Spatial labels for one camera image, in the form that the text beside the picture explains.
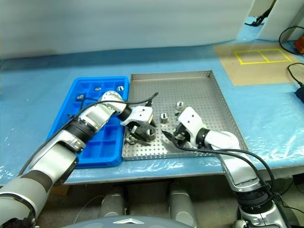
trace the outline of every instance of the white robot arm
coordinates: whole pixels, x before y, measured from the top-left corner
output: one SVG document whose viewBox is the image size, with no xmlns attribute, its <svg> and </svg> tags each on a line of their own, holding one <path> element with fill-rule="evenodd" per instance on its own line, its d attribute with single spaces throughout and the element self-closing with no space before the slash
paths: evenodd
<svg viewBox="0 0 304 228">
<path fill-rule="evenodd" d="M 189 142 L 193 147 L 206 148 L 209 151 L 212 149 L 219 152 L 225 149 L 228 153 L 241 156 L 240 158 L 243 157 L 251 163 L 246 154 L 233 151 L 240 149 L 234 134 L 207 129 L 192 107 L 187 107 L 179 114 L 174 135 L 167 132 L 164 134 L 171 141 L 175 140 L 177 146 Z M 273 201 L 273 194 L 246 161 L 219 153 L 217 158 L 221 161 L 222 169 L 240 206 L 242 221 L 238 221 L 236 227 L 289 227 L 280 206 Z"/>
<path fill-rule="evenodd" d="M 147 131 L 155 130 L 155 125 L 150 106 L 130 108 L 118 93 L 109 91 L 98 104 L 72 118 L 35 152 L 27 173 L 0 189 L 0 227 L 34 227 L 51 187 L 66 181 L 78 164 L 76 153 L 86 147 L 114 113 L 137 140 L 151 140 Z"/>
</svg>

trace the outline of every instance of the table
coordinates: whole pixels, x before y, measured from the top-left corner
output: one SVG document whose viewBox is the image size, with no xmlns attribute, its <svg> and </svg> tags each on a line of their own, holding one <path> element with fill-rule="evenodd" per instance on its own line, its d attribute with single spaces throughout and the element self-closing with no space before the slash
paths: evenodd
<svg viewBox="0 0 304 228">
<path fill-rule="evenodd" d="M 245 26 L 230 43 L 255 40 L 260 27 Z M 13 179 L 45 141 L 78 77 L 129 76 L 213 70 L 250 151 L 273 167 L 303 165 L 304 104 L 295 83 L 232 85 L 212 45 L 111 50 L 5 60 L 1 63 L 0 184 Z M 222 172 L 214 157 L 125 161 L 117 167 L 77 169 L 66 184 L 143 180 Z"/>
</svg>

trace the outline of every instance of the silver metal leg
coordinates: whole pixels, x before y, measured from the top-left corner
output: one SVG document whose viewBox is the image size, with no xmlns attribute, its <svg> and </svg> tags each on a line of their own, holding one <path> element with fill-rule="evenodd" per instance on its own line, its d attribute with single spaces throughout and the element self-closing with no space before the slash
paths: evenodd
<svg viewBox="0 0 304 228">
<path fill-rule="evenodd" d="M 115 187 L 104 198 L 99 217 L 121 216 L 125 215 L 124 190 L 121 187 Z"/>
<path fill-rule="evenodd" d="M 169 213 L 173 220 L 194 228 L 198 225 L 190 196 L 178 183 L 172 183 L 170 185 Z"/>
</svg>

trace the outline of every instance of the blue plastic tray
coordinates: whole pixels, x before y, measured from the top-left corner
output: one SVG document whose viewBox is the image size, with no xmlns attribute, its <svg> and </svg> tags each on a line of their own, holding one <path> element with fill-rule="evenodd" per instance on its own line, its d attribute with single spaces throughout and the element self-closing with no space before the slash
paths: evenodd
<svg viewBox="0 0 304 228">
<path fill-rule="evenodd" d="M 123 91 L 118 91 L 118 86 L 123 86 Z M 68 115 L 75 115 L 81 105 L 77 97 L 83 95 L 98 100 L 109 90 L 117 91 L 124 100 L 128 99 L 129 79 L 118 77 L 84 77 L 76 79 L 64 100 L 55 122 L 48 134 L 48 138 L 63 126 L 68 120 Z M 94 101 L 85 100 L 84 107 Z M 122 147 L 124 139 L 124 127 L 120 120 L 112 116 L 108 123 L 87 143 L 86 148 L 78 155 L 77 168 L 109 167 L 122 162 Z"/>
</svg>

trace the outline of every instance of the perforated metal sheet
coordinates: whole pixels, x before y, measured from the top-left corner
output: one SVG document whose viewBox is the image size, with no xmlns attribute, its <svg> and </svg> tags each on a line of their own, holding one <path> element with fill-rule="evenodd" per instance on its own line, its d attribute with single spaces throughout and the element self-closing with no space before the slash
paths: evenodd
<svg viewBox="0 0 304 228">
<path fill-rule="evenodd" d="M 157 124 L 156 140 L 150 146 L 140 144 L 123 146 L 125 160 L 145 160 L 177 157 L 210 156 L 200 152 L 184 152 L 176 149 L 162 134 L 162 130 L 173 132 L 177 125 L 176 103 L 183 101 L 202 117 L 209 129 L 234 133 L 242 149 L 247 149 L 245 141 L 227 106 L 212 71 L 133 74 L 129 100 L 145 99 L 155 92 L 153 100 L 154 120 Z M 169 122 L 161 123 L 160 114 L 168 113 Z"/>
</svg>

